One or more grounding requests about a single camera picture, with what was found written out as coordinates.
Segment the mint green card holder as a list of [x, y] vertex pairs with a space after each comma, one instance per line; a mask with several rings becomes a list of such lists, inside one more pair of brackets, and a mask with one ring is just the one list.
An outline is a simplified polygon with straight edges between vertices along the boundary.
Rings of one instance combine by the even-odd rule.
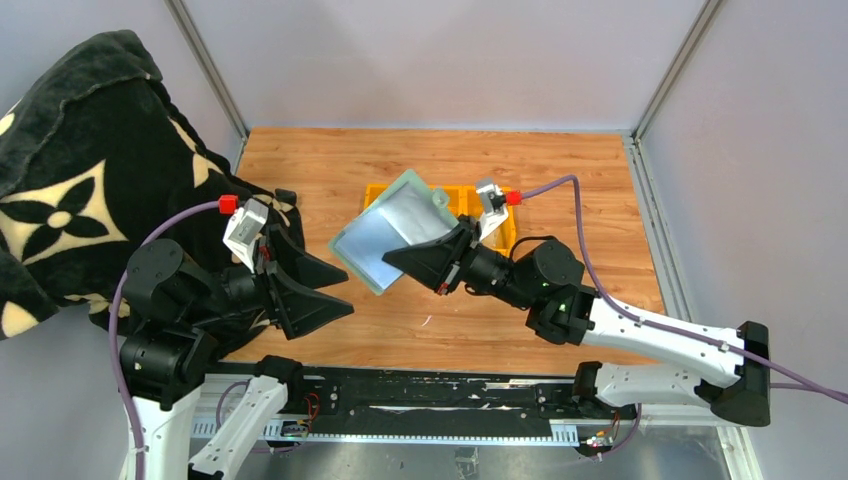
[[377, 296], [403, 272], [382, 260], [385, 253], [438, 239], [457, 224], [442, 188], [431, 188], [406, 170], [330, 242], [331, 252]]

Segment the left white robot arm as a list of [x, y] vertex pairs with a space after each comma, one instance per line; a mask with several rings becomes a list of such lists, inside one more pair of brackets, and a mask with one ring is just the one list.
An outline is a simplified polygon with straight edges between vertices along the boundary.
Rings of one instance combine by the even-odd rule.
[[117, 358], [129, 421], [129, 472], [138, 479], [231, 479], [279, 413], [303, 416], [307, 435], [334, 405], [295, 360], [269, 355], [249, 368], [235, 409], [198, 452], [190, 449], [196, 408], [219, 367], [217, 323], [267, 317], [289, 339], [350, 315], [351, 304], [324, 288], [347, 274], [305, 252], [282, 229], [265, 229], [253, 268], [201, 268], [174, 240], [156, 239], [130, 258], [122, 295], [137, 326]]

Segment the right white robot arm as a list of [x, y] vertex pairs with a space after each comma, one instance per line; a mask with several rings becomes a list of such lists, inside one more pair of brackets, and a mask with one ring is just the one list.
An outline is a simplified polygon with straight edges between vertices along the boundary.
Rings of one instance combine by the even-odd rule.
[[462, 216], [444, 236], [382, 259], [438, 295], [464, 286], [471, 295], [522, 310], [527, 327], [552, 344], [604, 346], [654, 359], [641, 367], [581, 363], [570, 393], [584, 417], [637, 403], [679, 404], [738, 425], [770, 424], [765, 325], [710, 327], [643, 310], [583, 284], [584, 264], [555, 237], [539, 238], [514, 260], [483, 245], [477, 233], [474, 221]]

